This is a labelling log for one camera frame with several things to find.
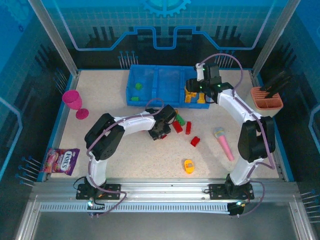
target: magenta plastic cup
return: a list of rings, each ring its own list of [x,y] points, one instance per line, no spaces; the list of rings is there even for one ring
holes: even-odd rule
[[[62,96],[62,101],[73,110],[79,110],[82,107],[82,99],[77,90],[66,91]]]
[[[81,108],[75,113],[75,117],[79,120],[85,119],[88,116],[89,116],[89,110],[86,108]]]

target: white work surface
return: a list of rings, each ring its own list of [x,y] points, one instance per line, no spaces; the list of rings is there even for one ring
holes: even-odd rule
[[[85,176],[89,158],[86,155],[85,135],[104,113],[113,117],[130,116],[144,110],[143,107],[127,106],[126,87],[129,70],[83,70],[76,89],[79,91],[83,108],[90,112],[84,120],[76,119],[76,111],[70,110],[59,148],[80,149],[72,178]],[[222,82],[235,86],[240,78],[239,70],[220,70]],[[241,98],[252,87],[249,71],[244,71],[242,85],[237,89]],[[122,138],[116,152],[108,159],[108,178],[225,178],[237,162],[237,148],[241,126],[217,104],[209,109],[178,108],[184,120],[192,122],[191,134],[171,133],[165,139],[155,140],[147,131]],[[223,127],[235,160],[229,161],[213,134],[215,127]],[[194,136],[201,140],[196,147],[190,144]],[[183,162],[191,159],[195,165],[192,174],[187,174]],[[53,173],[52,178],[69,178],[64,173]],[[252,178],[278,178],[277,170],[259,166]]]

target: blue plastic bin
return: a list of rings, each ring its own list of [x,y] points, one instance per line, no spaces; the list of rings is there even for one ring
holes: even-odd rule
[[[126,86],[126,103],[128,106],[144,107],[149,100],[161,98],[164,103],[174,108],[208,109],[210,104],[197,103],[199,95],[185,103],[186,80],[196,78],[192,66],[131,65]],[[136,84],[142,84],[137,90]],[[154,101],[151,107],[161,107],[160,101]]]

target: small red block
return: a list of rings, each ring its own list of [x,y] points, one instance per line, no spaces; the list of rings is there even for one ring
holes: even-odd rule
[[[195,136],[192,140],[191,140],[191,145],[192,146],[197,146],[198,143],[200,142],[200,138],[198,138],[197,136]]]
[[[181,125],[180,125],[180,123],[178,122],[178,121],[174,121],[173,123],[172,123],[172,125],[173,125],[173,127],[174,127],[174,129],[175,129],[175,131],[176,131],[176,133],[178,134],[178,133],[181,133],[183,130],[182,130],[182,127],[181,127]]]
[[[191,122],[187,121],[186,122],[185,134],[189,135],[190,133],[191,133]]]

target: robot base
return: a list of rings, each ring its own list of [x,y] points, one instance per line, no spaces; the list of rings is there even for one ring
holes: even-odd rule
[[[247,182],[243,185],[234,185],[228,174],[224,184],[209,184],[205,193],[210,194],[210,200],[246,200],[255,199],[252,185]]]
[[[120,184],[103,184],[101,188],[109,191],[121,191]],[[88,182],[79,184],[76,192],[75,199],[77,200],[89,200],[93,197],[96,200],[119,200],[120,193],[106,193],[102,192],[95,187],[91,186]]]

